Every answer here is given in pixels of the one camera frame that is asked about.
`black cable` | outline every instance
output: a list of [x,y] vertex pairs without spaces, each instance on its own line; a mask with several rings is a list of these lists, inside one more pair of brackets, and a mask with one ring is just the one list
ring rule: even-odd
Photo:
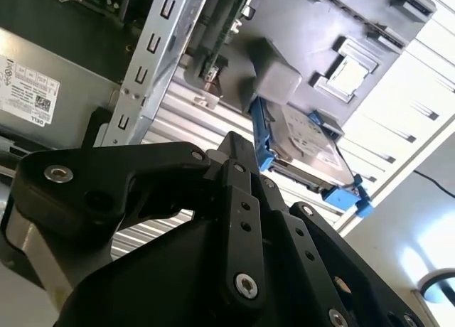
[[430,178],[429,176],[423,174],[423,173],[420,173],[419,171],[416,171],[414,170],[414,173],[418,174],[419,176],[421,176],[422,178],[425,178],[427,179],[428,181],[431,181],[434,185],[436,185],[437,188],[439,188],[441,191],[443,191],[445,194],[451,196],[453,199],[455,199],[455,194],[453,194],[452,192],[449,192],[448,190],[446,190],[444,187],[442,187],[442,185],[440,183],[438,183],[436,180],[434,180],[433,178]]

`metal frame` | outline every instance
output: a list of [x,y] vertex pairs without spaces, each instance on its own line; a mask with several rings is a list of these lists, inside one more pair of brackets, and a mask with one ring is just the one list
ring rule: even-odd
[[154,0],[102,146],[136,144],[144,138],[204,3]]

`gray metal panel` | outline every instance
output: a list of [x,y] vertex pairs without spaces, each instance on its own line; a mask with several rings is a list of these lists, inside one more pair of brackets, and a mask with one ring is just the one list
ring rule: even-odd
[[118,85],[0,29],[0,55],[60,82],[52,124],[40,127],[0,111],[0,125],[57,149],[79,147],[92,111],[106,107]]
[[[341,0],[372,22],[389,26],[407,41],[412,40],[422,28],[412,23],[390,0]],[[308,0],[262,0],[255,17],[246,21],[231,46],[225,46],[223,55],[230,59],[230,67],[221,75],[224,99],[240,109],[239,87],[241,81],[255,75],[246,56],[245,46],[256,37],[268,37],[282,55],[303,76],[303,81],[290,103],[309,113],[322,109],[344,123],[366,95],[374,88],[387,69],[397,59],[397,54],[381,50],[366,39],[365,27],[328,1],[311,3]],[[339,56],[332,49],[343,36],[353,39],[371,50],[381,59],[382,65],[366,78],[348,104],[329,97],[312,88],[308,82],[314,73],[325,74]]]

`blue plastic latch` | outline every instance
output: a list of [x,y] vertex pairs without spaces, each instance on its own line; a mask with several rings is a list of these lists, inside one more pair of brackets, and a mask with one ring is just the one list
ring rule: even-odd
[[357,211],[355,212],[355,214],[360,218],[366,218],[367,216],[370,215],[370,213],[373,212],[374,209],[373,206],[371,205],[370,196],[368,195],[367,191],[365,191],[361,183],[362,181],[357,186],[360,200],[355,204],[355,206],[357,206]]
[[358,201],[359,197],[350,190],[341,187],[334,187],[322,195],[322,199],[340,210],[348,210],[353,207]]
[[322,126],[324,123],[321,118],[321,115],[316,110],[314,110],[310,115],[308,115],[308,118],[314,123],[316,123],[318,126]]
[[250,107],[250,114],[253,121],[253,134],[255,136],[255,151],[257,165],[261,172],[269,169],[275,155],[269,150],[270,132],[265,124],[264,112],[262,110],[263,99],[257,97]]
[[367,218],[367,216],[369,216],[374,210],[373,206],[370,204],[370,201],[365,199],[359,200],[355,206],[357,206],[357,211],[355,214],[360,218]]
[[[340,210],[348,210],[352,206],[356,206],[355,214],[360,218],[365,218],[373,212],[373,206],[370,203],[370,196],[362,186],[363,179],[359,174],[354,176],[354,184],[351,189],[334,187],[331,190],[323,193],[322,199]],[[352,190],[357,188],[358,195]]]

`rectangular slot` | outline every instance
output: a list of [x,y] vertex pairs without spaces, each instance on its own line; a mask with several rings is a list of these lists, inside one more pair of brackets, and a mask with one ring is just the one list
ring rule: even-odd
[[411,143],[388,128],[374,122],[362,114],[355,114],[355,120],[347,121],[343,126],[345,136],[358,146],[362,146],[386,159],[392,156],[401,159],[411,152]]
[[382,128],[388,130],[389,132],[392,132],[393,134],[396,134],[397,136],[401,137],[402,139],[404,139],[405,141],[408,141],[410,142],[411,144],[413,144],[415,142],[415,140],[417,140],[417,138],[415,136],[413,136],[412,134],[409,134],[407,132],[404,132],[402,131],[401,129],[397,129],[395,127],[386,127],[383,123],[380,123],[380,122],[376,122],[374,119],[372,119],[371,117],[369,117],[374,123],[380,125]]
[[137,70],[136,78],[134,78],[134,81],[136,83],[143,84],[148,72],[149,71],[147,69],[145,69],[144,73],[142,74],[142,66],[139,66],[139,69]]
[[164,0],[163,7],[161,7],[160,16],[168,20],[171,17],[173,7],[176,5],[176,1]]
[[424,115],[425,117],[428,117],[432,121],[436,121],[439,117],[439,115],[436,112],[424,106],[422,103],[414,101],[411,104],[411,107],[417,110],[420,114]]
[[158,45],[160,41],[161,37],[157,37],[155,36],[155,33],[152,33],[149,44],[147,46],[147,51],[155,54],[156,50],[158,50]]
[[396,54],[401,54],[407,45],[401,37],[387,26],[378,25],[376,29],[369,32],[368,38],[386,50],[395,52]]
[[349,165],[350,169],[355,172],[359,173],[363,178],[381,178],[384,175],[385,170],[378,168],[377,166],[359,158],[358,156],[348,152],[341,150],[341,154],[343,158],[346,160],[346,163]]
[[426,23],[436,11],[431,0],[392,0],[392,6],[414,22]]
[[24,150],[20,150],[20,149],[14,148],[14,147],[9,147],[9,152],[11,154],[19,156],[21,158],[28,154]]
[[346,138],[340,139],[337,145],[339,149],[347,151],[377,168],[385,170],[388,169],[392,163],[389,159],[391,158],[390,156],[381,155],[377,152],[365,149]]
[[128,126],[128,122],[129,122],[129,117],[125,117],[124,115],[122,115],[120,117],[120,121],[119,121],[119,124],[117,125],[121,130],[125,130]]

